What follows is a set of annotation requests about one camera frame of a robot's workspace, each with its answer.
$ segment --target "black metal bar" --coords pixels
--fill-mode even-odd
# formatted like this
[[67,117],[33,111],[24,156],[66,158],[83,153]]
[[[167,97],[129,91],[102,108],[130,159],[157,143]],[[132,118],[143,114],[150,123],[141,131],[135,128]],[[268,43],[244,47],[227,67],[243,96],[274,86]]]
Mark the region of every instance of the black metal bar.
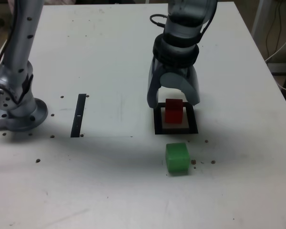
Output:
[[86,94],[79,94],[71,130],[71,137],[80,137],[82,116],[85,109]]

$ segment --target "cube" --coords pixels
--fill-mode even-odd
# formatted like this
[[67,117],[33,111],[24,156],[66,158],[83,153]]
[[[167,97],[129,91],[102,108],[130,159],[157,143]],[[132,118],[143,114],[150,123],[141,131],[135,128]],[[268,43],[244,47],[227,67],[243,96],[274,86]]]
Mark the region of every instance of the cube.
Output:
[[183,102],[182,99],[165,100],[165,122],[172,124],[182,123]]
[[185,143],[166,145],[166,166],[169,173],[186,172],[190,165],[190,156]]

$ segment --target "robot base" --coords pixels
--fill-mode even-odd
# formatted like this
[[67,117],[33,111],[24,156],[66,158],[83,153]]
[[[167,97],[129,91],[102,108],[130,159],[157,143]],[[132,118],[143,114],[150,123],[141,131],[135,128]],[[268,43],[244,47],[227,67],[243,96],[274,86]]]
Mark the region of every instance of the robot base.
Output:
[[48,116],[48,108],[44,101],[35,98],[36,109],[25,117],[9,117],[6,111],[0,110],[0,130],[14,132],[27,131],[39,126]]

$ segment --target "black square frame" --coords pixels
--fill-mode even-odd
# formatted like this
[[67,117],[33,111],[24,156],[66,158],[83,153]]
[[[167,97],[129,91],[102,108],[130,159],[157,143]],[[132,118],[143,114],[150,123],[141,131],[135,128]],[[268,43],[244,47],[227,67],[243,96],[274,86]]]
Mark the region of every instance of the black square frame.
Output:
[[154,122],[154,134],[155,135],[189,135],[197,134],[198,128],[195,119],[195,113],[193,106],[188,102],[183,102],[183,107],[186,110],[187,122],[189,128],[173,128],[163,129],[162,128],[162,114],[161,108],[165,107],[165,103],[158,103],[158,106],[153,110],[153,122]]

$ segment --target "black cable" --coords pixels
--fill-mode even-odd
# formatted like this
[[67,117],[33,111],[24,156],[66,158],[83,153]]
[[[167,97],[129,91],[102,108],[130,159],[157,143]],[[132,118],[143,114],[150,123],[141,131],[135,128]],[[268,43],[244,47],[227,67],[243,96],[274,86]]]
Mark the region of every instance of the black cable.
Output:
[[272,24],[271,24],[270,29],[268,31],[268,34],[266,36],[267,59],[269,58],[268,37],[269,37],[269,34],[270,34],[271,30],[272,30],[273,25],[275,24],[275,21],[276,21],[276,10],[277,10],[279,4],[280,4],[280,2],[278,1],[277,4],[276,4],[276,9],[275,9],[275,17],[273,18]]
[[15,30],[15,26],[16,26],[16,21],[17,21],[17,15],[18,15],[18,0],[15,0],[15,4],[14,4],[14,14],[13,14],[13,24],[12,24],[12,27],[11,27],[11,30],[10,30],[10,34],[5,42],[5,45],[3,46],[2,48],[2,51],[0,53],[0,62],[1,62],[1,59],[4,55],[4,52],[6,50],[6,47],[9,45],[10,43],[10,39],[14,33],[14,30]]
[[277,47],[278,47],[278,43],[280,41],[280,37],[281,37],[281,31],[282,31],[282,17],[281,17],[281,5],[282,5],[282,2],[283,0],[280,1],[280,5],[278,7],[278,18],[279,18],[279,23],[280,23],[280,32],[278,34],[278,38],[277,38],[277,41],[276,41],[276,49],[275,49],[275,52],[277,51]]
[[157,26],[159,26],[159,27],[162,27],[162,28],[165,27],[165,24],[159,23],[159,22],[155,22],[155,21],[153,20],[153,17],[163,17],[163,18],[167,18],[166,15],[164,15],[164,14],[153,14],[152,16],[149,17],[149,20],[151,20],[151,22],[152,22],[153,24],[155,24],[155,25],[157,25]]

